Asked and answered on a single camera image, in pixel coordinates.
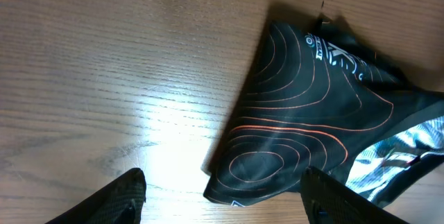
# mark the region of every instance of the wood grain surface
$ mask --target wood grain surface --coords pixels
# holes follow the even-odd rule
[[[209,203],[201,171],[267,19],[347,22],[444,91],[444,0],[0,0],[0,223],[43,223],[131,167],[143,223],[307,223],[299,194]],[[442,223],[444,169],[387,209]]]

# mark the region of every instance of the wooden table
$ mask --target wooden table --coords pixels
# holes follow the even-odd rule
[[[444,0],[0,0],[0,223],[48,221],[135,166],[143,223],[306,223],[298,194],[209,203],[200,168],[265,20],[321,13],[444,90]],[[437,169],[387,209],[441,223],[443,181]]]

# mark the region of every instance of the black garment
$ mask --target black garment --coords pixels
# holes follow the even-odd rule
[[[268,31],[234,125],[221,140],[225,148],[204,193],[212,202],[251,205],[297,192],[308,166],[345,183],[365,148],[444,115],[441,94],[415,87],[383,57],[326,22],[314,30],[326,40],[282,22]],[[437,157],[425,167],[442,161]],[[398,182],[402,189],[385,200],[424,174],[412,171],[417,176]]]

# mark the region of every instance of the topographic print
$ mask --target topographic print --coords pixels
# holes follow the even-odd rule
[[[204,196],[244,206],[298,191],[307,166],[330,171],[442,101],[412,90],[379,91],[402,81],[378,68],[376,54],[372,59],[272,23]]]

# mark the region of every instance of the folded garment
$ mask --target folded garment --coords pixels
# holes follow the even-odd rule
[[[383,207],[444,161],[444,96],[328,21],[272,22],[204,196],[246,206],[298,192],[308,166]]]

